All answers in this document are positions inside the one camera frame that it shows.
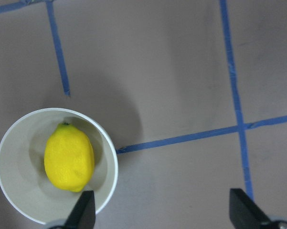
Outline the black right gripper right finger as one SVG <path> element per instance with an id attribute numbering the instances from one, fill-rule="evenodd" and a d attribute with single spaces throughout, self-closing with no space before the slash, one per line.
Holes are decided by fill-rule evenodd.
<path id="1" fill-rule="evenodd" d="M 276 229 L 272 221 L 240 188 L 229 193 L 229 219 L 235 229 Z"/>

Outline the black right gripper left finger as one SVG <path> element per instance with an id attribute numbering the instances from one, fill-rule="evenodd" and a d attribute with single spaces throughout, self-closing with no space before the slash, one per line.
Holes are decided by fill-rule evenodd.
<path id="1" fill-rule="evenodd" d="M 96 209 L 94 191 L 84 191 L 64 223 L 64 228 L 93 229 L 95 222 Z"/>

